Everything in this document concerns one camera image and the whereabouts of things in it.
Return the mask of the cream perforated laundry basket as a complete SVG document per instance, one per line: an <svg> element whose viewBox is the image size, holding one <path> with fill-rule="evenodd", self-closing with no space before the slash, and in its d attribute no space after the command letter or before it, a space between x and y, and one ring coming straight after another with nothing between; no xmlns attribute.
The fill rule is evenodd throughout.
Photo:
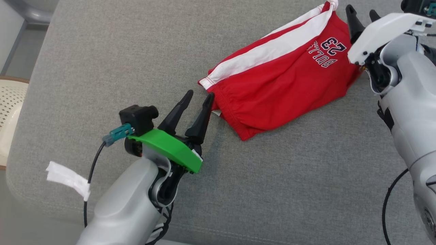
<svg viewBox="0 0 436 245"><path fill-rule="evenodd" d="M0 76L0 170L5 170L29 80Z"/></svg>

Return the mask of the grey fabric sofa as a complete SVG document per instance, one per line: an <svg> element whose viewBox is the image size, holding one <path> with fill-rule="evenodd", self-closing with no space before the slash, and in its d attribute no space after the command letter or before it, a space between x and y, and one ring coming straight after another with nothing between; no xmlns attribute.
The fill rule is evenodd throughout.
<svg viewBox="0 0 436 245"><path fill-rule="evenodd" d="M74 245L83 201L46 180L52 160L87 177L119 111L154 105L158 125L187 90L177 133L207 96L197 84L240 48L322 0L26 0L53 16L6 169L24 245ZM180 183L165 239L197 245L384 245L383 200L405 170L367 75L346 96L241 141L211 117L199 174Z"/></svg>

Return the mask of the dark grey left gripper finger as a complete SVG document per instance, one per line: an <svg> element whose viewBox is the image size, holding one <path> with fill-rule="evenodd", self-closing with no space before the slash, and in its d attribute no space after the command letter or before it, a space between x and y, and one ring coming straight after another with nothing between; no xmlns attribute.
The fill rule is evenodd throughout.
<svg viewBox="0 0 436 245"><path fill-rule="evenodd" d="M214 93L210 93L203 102L202 109L198 117L195 119L192 126L186 131L186 137L193 145L201 145L204 142L209 119L212 113L213 103Z"/></svg>
<svg viewBox="0 0 436 245"><path fill-rule="evenodd" d="M192 96L193 90L188 90L184 97L176 104L173 110L171 110L161 124L159 124L158 129L166 132L169 135L176 135L175 129L184 110L189 106Z"/></svg>

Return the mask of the red Bulls shorts white stripe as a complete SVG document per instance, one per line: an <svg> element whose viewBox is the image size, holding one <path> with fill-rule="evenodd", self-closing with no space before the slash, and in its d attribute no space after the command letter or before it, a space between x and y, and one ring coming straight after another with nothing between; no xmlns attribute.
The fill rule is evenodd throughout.
<svg viewBox="0 0 436 245"><path fill-rule="evenodd" d="M198 81L212 112L242 141L344 97L361 75L351 64L348 25L326 0L231 54Z"/></svg>

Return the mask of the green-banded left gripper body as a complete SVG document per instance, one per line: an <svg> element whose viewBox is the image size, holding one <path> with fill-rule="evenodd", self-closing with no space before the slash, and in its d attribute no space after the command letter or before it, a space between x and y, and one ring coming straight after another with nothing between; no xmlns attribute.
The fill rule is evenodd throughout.
<svg viewBox="0 0 436 245"><path fill-rule="evenodd" d="M153 129L144 135L129 135L127 138L145 144L189 172L197 174L201 169L203 159L198 152L162 130Z"/></svg>

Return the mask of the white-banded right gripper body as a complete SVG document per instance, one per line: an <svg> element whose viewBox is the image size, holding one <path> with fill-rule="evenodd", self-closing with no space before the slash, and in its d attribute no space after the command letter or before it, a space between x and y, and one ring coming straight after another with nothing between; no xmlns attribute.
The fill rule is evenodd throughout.
<svg viewBox="0 0 436 245"><path fill-rule="evenodd" d="M412 13L390 13L369 24L348 51L350 63L364 65L369 54L411 30L423 33L433 19Z"/></svg>

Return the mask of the grey metal tube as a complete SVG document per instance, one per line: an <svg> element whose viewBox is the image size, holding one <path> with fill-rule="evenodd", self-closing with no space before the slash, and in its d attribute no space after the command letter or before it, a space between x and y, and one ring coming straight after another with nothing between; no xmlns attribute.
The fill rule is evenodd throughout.
<svg viewBox="0 0 436 245"><path fill-rule="evenodd" d="M59 0L4 0L26 22L49 25Z"/></svg>

